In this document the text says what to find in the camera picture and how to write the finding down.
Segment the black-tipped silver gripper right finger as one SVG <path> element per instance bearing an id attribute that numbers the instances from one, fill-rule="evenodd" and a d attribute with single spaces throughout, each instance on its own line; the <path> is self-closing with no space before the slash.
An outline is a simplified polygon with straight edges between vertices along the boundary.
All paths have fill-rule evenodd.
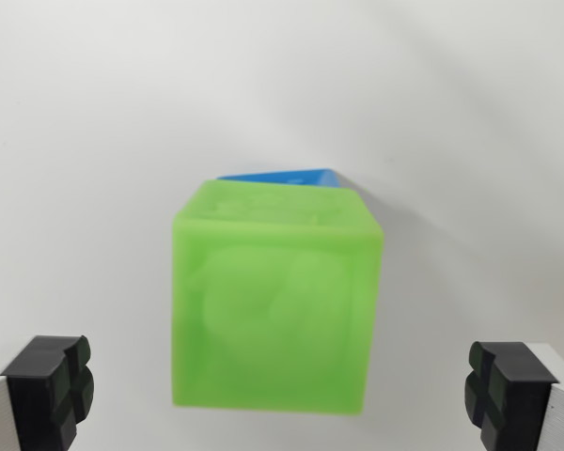
<path id="1" fill-rule="evenodd" d="M 471 345 L 464 404 L 487 450 L 564 450 L 564 359 L 546 343 Z"/>

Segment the black-tipped silver gripper left finger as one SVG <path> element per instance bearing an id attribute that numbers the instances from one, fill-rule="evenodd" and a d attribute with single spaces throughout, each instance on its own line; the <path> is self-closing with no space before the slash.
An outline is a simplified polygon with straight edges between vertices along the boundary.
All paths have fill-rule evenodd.
<path id="1" fill-rule="evenodd" d="M 35 335 L 0 347 L 0 450 L 68 450 L 94 397 L 83 335 Z"/>

